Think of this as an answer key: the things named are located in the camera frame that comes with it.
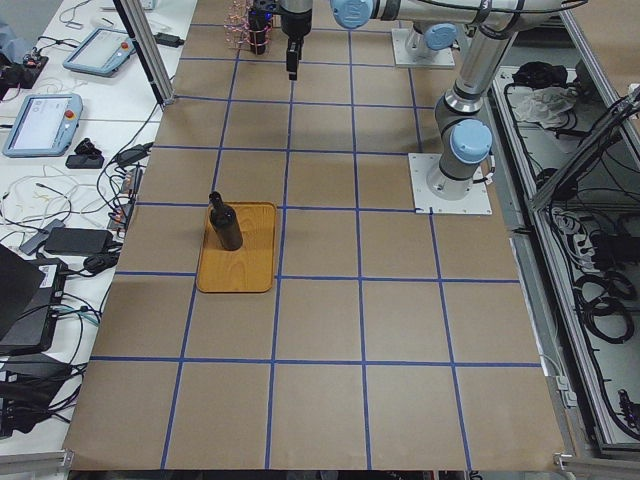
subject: power adapter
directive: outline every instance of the power adapter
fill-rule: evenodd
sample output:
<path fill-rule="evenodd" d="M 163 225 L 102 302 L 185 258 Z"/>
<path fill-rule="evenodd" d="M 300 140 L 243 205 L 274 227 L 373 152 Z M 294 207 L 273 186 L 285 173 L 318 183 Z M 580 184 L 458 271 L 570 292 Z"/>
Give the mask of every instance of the power adapter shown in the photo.
<path fill-rule="evenodd" d="M 82 266 L 87 272 L 97 275 L 108 268 L 115 267 L 119 258 L 119 253 L 99 253 L 85 258 Z"/>
<path fill-rule="evenodd" d="M 53 255 L 87 256 L 102 253 L 112 242 L 113 235 L 107 230 L 53 228 L 44 251 Z"/>
<path fill-rule="evenodd" d="M 114 159 L 119 167 L 128 167 L 146 158 L 149 155 L 151 147 L 153 147 L 153 142 L 145 143 L 144 145 L 138 144 L 118 153 Z"/>
<path fill-rule="evenodd" d="M 156 33 L 153 38 L 156 39 L 158 45 L 166 45 L 167 47 L 178 48 L 184 45 L 184 40 L 177 35 L 169 35 L 168 33 Z"/>

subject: brown paper surface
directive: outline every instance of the brown paper surface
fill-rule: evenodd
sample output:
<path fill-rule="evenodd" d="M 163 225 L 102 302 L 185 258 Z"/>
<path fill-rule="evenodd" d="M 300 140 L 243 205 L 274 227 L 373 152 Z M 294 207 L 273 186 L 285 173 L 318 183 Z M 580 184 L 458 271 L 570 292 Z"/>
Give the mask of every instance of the brown paper surface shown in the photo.
<path fill-rule="evenodd" d="M 190 98 L 162 120 L 73 468 L 551 469 L 561 437 L 497 202 L 413 213 L 405 154 L 440 151 L 431 108 L 455 72 L 410 78 L 388 23 L 348 34 L 326 2 L 298 83 L 276 30 L 236 69 L 227 3 L 196 9 L 175 80 Z M 277 204 L 269 292 L 195 288 L 212 183 Z"/>

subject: bottle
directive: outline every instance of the bottle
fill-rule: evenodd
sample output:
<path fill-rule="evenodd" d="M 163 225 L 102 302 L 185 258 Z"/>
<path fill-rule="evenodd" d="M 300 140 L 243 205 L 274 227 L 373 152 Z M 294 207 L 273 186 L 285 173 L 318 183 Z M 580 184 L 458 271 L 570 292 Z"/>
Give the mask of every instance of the bottle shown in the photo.
<path fill-rule="evenodd" d="M 238 250 L 242 246 L 242 232 L 235 210 L 222 201 L 218 192 L 211 192 L 209 202 L 212 205 L 209 221 L 220 239 L 222 248 Z"/>

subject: white table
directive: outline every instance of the white table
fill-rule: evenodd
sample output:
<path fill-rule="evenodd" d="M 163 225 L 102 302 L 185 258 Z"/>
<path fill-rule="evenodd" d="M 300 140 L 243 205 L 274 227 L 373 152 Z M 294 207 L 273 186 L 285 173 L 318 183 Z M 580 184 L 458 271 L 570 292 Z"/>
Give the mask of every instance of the white table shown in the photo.
<path fill-rule="evenodd" d="M 74 38 L 81 41 L 95 28 L 96 18 L 102 17 L 111 20 L 116 27 L 122 27 L 117 13 L 101 11 L 99 2 L 95 0 L 77 9 L 74 21 L 84 25 L 82 30 L 73 30 L 64 26 L 58 20 L 59 14 L 77 3 L 77 0 L 64 0 L 44 35 L 56 39 Z M 156 10 L 147 14 L 152 30 L 185 38 L 196 3 L 197 0 L 159 0 Z M 48 42 L 48 40 L 41 40 L 38 46 L 46 45 Z M 171 76 L 176 71 L 182 48 L 160 46 L 159 49 Z M 95 184 L 100 170 L 68 170 L 64 166 L 67 154 L 72 153 L 73 148 L 83 138 L 89 137 L 96 147 L 102 150 L 108 161 L 143 126 L 144 121 L 154 109 L 155 98 L 137 56 L 134 55 L 113 77 L 101 78 L 64 69 L 62 61 L 70 52 L 71 49 L 65 46 L 45 49 L 43 54 L 49 56 L 49 63 L 34 88 L 22 90 L 19 93 L 12 89 L 5 96 L 8 101 L 0 103 L 0 123 L 11 123 L 18 114 L 24 98 L 31 93 L 73 92 L 82 97 L 84 105 L 78 129 L 65 155 L 27 159 L 7 158 L 0 154 L 0 192 L 7 192 L 8 189 L 10 192 L 4 202 L 3 213 L 12 220 L 19 220 L 27 215 L 42 214 L 47 202 L 55 197 L 54 193 L 36 187 L 36 183 L 46 184 L 61 192 L 69 191 L 76 183 Z M 151 121 L 132 145 L 153 141 L 161 116 L 162 111 L 157 108 Z M 4 143 L 7 136 L 8 130 L 0 130 L 0 143 Z M 103 179 L 101 185 L 104 186 L 105 192 L 108 191 L 106 179 Z M 95 187 L 78 187 L 71 199 L 74 210 L 95 209 L 101 204 Z M 63 202 L 58 202 L 57 205 L 61 209 L 67 207 Z M 56 211 L 53 207 L 53 205 L 50 207 L 49 213 Z M 74 214 L 65 223 L 68 227 L 105 228 L 109 220 L 107 212 L 108 209 L 105 207 L 89 215 Z M 13 230 L 14 227 L 0 222 L 0 238 Z M 21 241 L 22 235 L 14 234 L 3 244 L 17 249 Z M 62 257 L 62 259 L 72 269 L 82 268 L 83 257 Z M 112 277 L 113 269 L 91 279 L 70 277 L 67 279 L 65 292 L 81 297 L 95 308 L 99 308 Z M 70 298 L 65 298 L 64 303 L 72 306 L 80 305 L 78 301 Z M 97 327 L 86 321 L 83 327 L 82 342 L 74 363 L 88 361 L 95 339 Z M 44 353 L 66 362 L 76 349 L 79 336 L 80 321 L 77 317 L 69 316 L 61 319 L 56 326 L 53 344 Z M 65 383 L 54 401 L 68 396 L 77 384 L 76 380 Z M 72 411 L 65 412 L 65 415 L 70 417 Z M 36 425 L 29 434 L 14 432 L 12 437 L 0 440 L 0 456 L 60 450 L 66 432 L 67 424 L 49 419 Z M 55 474 L 50 472 L 45 473 L 45 476 L 53 477 Z"/>

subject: laptop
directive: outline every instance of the laptop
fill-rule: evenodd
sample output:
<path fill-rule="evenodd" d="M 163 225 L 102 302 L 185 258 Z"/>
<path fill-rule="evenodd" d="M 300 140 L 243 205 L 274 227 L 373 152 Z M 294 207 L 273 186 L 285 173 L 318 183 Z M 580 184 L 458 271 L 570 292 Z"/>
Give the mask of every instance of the laptop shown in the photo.
<path fill-rule="evenodd" d="M 23 260 L 0 245 L 0 355 L 24 355 L 51 346 L 67 265 L 58 258 Z"/>

